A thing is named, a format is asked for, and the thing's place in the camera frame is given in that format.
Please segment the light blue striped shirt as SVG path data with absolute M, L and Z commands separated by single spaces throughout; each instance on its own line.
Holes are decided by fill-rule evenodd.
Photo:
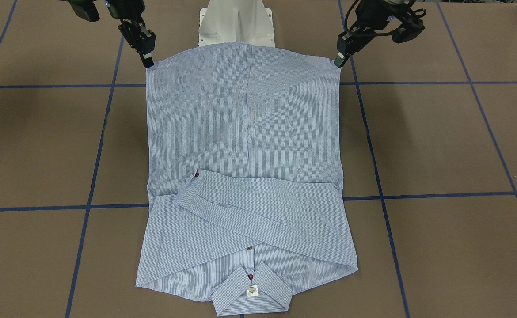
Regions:
M 147 69 L 138 288 L 211 302 L 217 316 L 263 314 L 358 271 L 340 79 L 329 58 L 245 42 Z

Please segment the white central pedestal column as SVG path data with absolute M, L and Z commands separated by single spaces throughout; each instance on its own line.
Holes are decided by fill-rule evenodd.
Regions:
M 262 0 L 211 0 L 200 9 L 198 46 L 245 42 L 275 47 L 272 10 Z

